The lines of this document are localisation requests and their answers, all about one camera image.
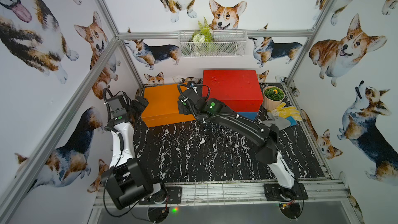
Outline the orange shoebox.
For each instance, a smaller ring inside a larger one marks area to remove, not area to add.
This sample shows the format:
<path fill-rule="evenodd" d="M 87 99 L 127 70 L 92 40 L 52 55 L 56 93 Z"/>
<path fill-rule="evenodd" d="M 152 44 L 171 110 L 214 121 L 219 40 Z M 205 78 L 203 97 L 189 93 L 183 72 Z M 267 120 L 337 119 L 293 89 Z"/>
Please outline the orange shoebox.
<path fill-rule="evenodd" d="M 194 121 L 193 115 L 179 113 L 177 84 L 145 88 L 144 98 L 148 106 L 142 113 L 142 120 L 147 127 Z"/>

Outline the red shoebox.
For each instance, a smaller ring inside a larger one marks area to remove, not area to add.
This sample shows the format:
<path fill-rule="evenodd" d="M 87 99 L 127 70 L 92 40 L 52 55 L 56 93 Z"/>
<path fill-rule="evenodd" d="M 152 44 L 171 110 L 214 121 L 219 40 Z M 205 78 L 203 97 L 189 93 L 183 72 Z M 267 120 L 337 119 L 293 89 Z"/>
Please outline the red shoebox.
<path fill-rule="evenodd" d="M 258 112 L 263 96 L 254 70 L 205 70 L 203 96 L 217 99 L 236 112 Z"/>

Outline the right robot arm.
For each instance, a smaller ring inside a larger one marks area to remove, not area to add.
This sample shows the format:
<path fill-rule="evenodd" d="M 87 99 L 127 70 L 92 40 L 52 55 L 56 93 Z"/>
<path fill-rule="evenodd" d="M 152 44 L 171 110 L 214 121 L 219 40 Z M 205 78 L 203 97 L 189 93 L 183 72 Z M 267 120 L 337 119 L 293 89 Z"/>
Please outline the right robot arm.
<path fill-rule="evenodd" d="M 274 124 L 266 126 L 248 119 L 233 111 L 224 102 L 200 96 L 194 83 L 179 83 L 178 107 L 179 113 L 192 115 L 195 120 L 206 123 L 214 123 L 227 127 L 246 139 L 252 141 L 258 150 L 256 159 L 272 170 L 276 176 L 279 186 L 283 189 L 293 189 L 295 183 L 294 173 L 289 169 L 277 143 L 279 140 L 279 129 Z"/>

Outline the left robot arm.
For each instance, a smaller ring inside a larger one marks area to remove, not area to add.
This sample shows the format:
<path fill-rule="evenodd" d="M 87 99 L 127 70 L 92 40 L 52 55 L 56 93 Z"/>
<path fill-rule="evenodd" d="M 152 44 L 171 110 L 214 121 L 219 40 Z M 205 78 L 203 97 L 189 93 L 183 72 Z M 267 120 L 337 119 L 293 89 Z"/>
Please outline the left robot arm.
<path fill-rule="evenodd" d="M 148 101 L 137 96 L 130 99 L 125 92 L 113 95 L 108 88 L 103 90 L 107 108 L 108 124 L 105 131 L 113 137 L 113 155 L 109 170 L 102 174 L 102 183 L 115 207 L 122 210 L 142 199 L 163 203 L 167 190 L 160 180 L 153 179 L 135 155 L 133 144 L 134 123 Z"/>

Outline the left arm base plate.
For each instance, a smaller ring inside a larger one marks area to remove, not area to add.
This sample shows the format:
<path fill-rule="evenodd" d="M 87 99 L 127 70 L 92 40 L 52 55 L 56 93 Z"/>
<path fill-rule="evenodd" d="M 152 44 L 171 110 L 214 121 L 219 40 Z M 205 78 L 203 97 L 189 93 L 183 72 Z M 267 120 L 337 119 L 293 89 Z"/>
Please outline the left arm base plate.
<path fill-rule="evenodd" d="M 158 193 L 153 194 L 149 198 L 142 199 L 139 205 L 160 205 L 160 204 L 180 204 L 182 197 L 182 187 L 166 186 Z"/>

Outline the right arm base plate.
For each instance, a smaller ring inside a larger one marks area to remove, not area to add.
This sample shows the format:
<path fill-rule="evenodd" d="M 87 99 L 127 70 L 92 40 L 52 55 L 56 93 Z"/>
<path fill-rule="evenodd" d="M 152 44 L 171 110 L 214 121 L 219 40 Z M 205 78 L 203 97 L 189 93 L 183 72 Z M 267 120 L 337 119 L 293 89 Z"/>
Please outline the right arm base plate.
<path fill-rule="evenodd" d="M 294 183 L 292 189 L 279 184 L 264 184 L 264 194 L 268 201 L 291 202 L 293 200 L 308 200 L 308 194 L 303 184 Z"/>

